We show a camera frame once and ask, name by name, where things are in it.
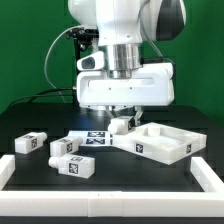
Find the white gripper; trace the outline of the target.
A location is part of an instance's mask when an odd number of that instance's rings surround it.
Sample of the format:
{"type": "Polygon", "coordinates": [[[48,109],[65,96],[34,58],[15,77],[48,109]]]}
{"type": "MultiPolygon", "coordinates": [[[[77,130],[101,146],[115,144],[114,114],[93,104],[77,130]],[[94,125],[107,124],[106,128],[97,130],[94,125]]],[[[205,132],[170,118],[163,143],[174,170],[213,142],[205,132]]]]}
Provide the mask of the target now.
{"type": "Polygon", "coordinates": [[[77,99],[81,107],[107,106],[111,118],[118,115],[112,106],[134,107],[133,126],[140,125],[142,106],[169,105],[174,99],[173,65],[144,64],[130,78],[107,78],[103,71],[81,72],[77,78],[77,99]]]}

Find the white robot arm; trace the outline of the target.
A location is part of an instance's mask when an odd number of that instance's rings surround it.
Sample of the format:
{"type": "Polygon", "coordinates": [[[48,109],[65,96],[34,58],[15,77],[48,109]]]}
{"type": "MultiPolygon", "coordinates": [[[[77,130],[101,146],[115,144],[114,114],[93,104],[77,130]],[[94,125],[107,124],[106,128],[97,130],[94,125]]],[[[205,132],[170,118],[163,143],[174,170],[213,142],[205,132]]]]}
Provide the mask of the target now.
{"type": "Polygon", "coordinates": [[[186,23],[183,0],[68,0],[78,33],[93,53],[77,61],[77,100],[107,113],[174,100],[174,65],[163,56],[141,58],[141,44],[172,40],[186,23]]]}

